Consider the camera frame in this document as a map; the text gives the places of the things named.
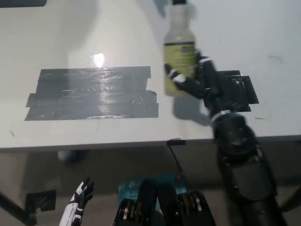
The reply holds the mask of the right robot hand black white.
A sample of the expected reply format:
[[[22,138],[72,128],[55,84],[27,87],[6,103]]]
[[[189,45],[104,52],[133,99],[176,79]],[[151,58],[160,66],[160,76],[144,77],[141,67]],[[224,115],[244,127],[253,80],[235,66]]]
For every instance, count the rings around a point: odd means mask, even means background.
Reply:
[[[203,56],[199,50],[195,51],[195,57],[196,62],[192,67],[194,69],[193,78],[180,73],[166,63],[164,69],[167,77],[180,91],[204,100],[210,118],[233,112],[231,104],[225,100],[219,74],[213,61],[209,57]]]

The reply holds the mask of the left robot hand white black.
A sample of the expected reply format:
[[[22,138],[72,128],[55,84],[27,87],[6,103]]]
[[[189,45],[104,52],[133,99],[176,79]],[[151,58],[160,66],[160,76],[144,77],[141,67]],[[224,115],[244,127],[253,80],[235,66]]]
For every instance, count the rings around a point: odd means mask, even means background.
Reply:
[[[66,205],[59,226],[80,226],[84,208],[93,197],[94,181],[85,178],[75,190],[70,202]]]

